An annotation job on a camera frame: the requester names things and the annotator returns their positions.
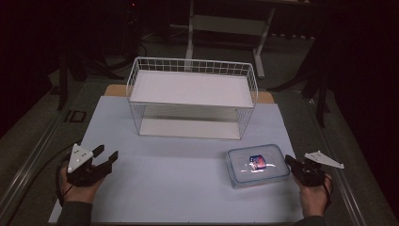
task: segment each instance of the dark background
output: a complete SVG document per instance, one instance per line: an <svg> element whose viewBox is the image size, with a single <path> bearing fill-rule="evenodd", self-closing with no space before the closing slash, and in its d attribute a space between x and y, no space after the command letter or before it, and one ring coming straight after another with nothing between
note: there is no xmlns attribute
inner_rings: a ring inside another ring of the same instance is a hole
<svg viewBox="0 0 399 226"><path fill-rule="evenodd" d="M167 37L170 23L187 24L188 1L183 0L102 0L92 8L89 1L0 2L0 137L52 88L47 76L58 68L58 47L64 41L99 60L104 54L126 53L120 40L130 29L127 23L132 15L127 8L132 3L136 4L137 35L147 29ZM208 4L199 9L206 12L215 7L215 3ZM399 196L394 186L399 181L395 176L399 173L399 154L393 143L394 135L399 134L395 98L399 84L399 4L386 0L348 5L338 2L342 9L327 10L329 17L325 8L278 8L271 33L284 34L287 39L318 37L304 61L304 70L322 71L330 66L328 86L399 217ZM249 15L264 16L261 8L256 11Z"/></svg>

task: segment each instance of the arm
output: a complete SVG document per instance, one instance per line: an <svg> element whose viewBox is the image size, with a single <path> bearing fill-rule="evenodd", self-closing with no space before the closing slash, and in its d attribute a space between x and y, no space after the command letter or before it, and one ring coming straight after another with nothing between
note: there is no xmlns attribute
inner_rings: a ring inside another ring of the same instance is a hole
<svg viewBox="0 0 399 226"><path fill-rule="evenodd" d="M330 176L327 175L325 185L328 193L331 193ZM302 206L303 219L294 224L295 226L324 226L324 212L327 204L327 193L322 186L303 186L295 177L294 180L299 186L300 203Z"/></svg>
<svg viewBox="0 0 399 226"><path fill-rule="evenodd" d="M62 191L65 203L58 217L57 225L90 225L94 197L104 178L93 186L77 187L67 182L67 168L63 168L60 174L63 182Z"/></svg>

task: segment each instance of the black strap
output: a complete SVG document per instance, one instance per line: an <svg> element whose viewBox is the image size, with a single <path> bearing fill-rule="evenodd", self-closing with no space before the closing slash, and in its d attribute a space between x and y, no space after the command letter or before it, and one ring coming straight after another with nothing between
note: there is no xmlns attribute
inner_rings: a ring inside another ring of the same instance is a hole
<svg viewBox="0 0 399 226"><path fill-rule="evenodd" d="M331 205L331 194L332 194L332 191L333 191L333 185L332 185L331 179L329 179L329 177L327 177L327 176L326 176L326 178L331 183L331 192L328 191L328 188L327 188L326 184L323 184L323 188L325 189L326 195L327 195L327 203L326 203L325 210L324 210L325 212L326 212L327 208Z"/></svg>

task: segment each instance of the sleeve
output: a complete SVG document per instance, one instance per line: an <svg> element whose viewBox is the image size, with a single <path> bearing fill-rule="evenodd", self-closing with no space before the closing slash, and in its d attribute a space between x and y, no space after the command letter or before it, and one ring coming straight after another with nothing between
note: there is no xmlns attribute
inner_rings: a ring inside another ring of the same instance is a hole
<svg viewBox="0 0 399 226"><path fill-rule="evenodd" d="M91 222L93 205L86 202L65 202L56 225L88 226Z"/></svg>
<svg viewBox="0 0 399 226"><path fill-rule="evenodd" d="M321 216L311 216L303 218L293 226L327 226L324 217Z"/></svg>

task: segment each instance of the black cable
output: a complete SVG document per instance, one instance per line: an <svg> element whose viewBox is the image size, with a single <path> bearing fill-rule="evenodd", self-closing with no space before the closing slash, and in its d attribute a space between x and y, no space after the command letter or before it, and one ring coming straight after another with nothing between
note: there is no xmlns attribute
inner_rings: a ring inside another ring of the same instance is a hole
<svg viewBox="0 0 399 226"><path fill-rule="evenodd" d="M73 188L73 186L70 186L70 188L68 188L68 189L64 192L64 194L62 194L62 196L65 196L65 195L68 193L68 191L70 191L72 188Z"/></svg>
<svg viewBox="0 0 399 226"><path fill-rule="evenodd" d="M327 196L327 203L326 203L325 209L324 209L325 212L326 212L326 210L328 209L328 207L331 205L331 194L332 194L333 186L332 186L332 181L331 181L331 179L329 179L329 181L330 181L330 183L331 183L331 191L328 191L328 188L327 188L327 186L326 186L326 183L323 183L323 188L325 189L325 191L326 191L326 196Z"/></svg>
<svg viewBox="0 0 399 226"><path fill-rule="evenodd" d="M331 191L329 192L329 194L332 194L332 191L334 190L334 184L332 184L332 181L329 177L326 176L326 178L329 180L329 183L331 184Z"/></svg>
<svg viewBox="0 0 399 226"><path fill-rule="evenodd" d="M127 57L122 62L118 62L118 63L112 64L112 65L104 65L102 63L100 63L100 64L103 67L113 71L113 70L116 70L116 69L120 69L122 67L126 67L129 64L132 64L133 61L135 60L135 58L136 57L133 54L129 54L129 55L127 55Z"/></svg>
<svg viewBox="0 0 399 226"><path fill-rule="evenodd" d="M64 194L62 194L61 187L59 186L59 172L61 171L64 162L69 161L70 159L71 159L71 153L68 153L65 156L63 156L56 165L56 196L58 197L59 204L61 206L64 205Z"/></svg>
<svg viewBox="0 0 399 226"><path fill-rule="evenodd" d="M27 195L27 192L29 191L29 189L32 187L33 183L36 181L36 179L38 178L39 174L47 167L47 165L53 161L57 156L59 156L61 153L65 152L65 150L69 149L70 147L72 147L75 143L80 143L82 141L82 139L76 140L74 143L68 145L67 147L63 148L62 150L60 150L59 152L57 152L55 155L53 155L49 160L47 160L43 166L38 170L38 172L35 174L35 176L33 177L33 179L30 181L29 185L27 186L26 190L23 193L23 196L20 198L20 200L18 201L17 206L15 207L14 212L12 213L11 217L8 220L7 225L9 225L11 223L11 221L15 218L19 208L21 207L21 204L23 203L24 198Z"/></svg>
<svg viewBox="0 0 399 226"><path fill-rule="evenodd" d="M139 43L138 45L140 45L144 49L144 52L145 52L144 57L146 57L147 56L147 48L141 43Z"/></svg>

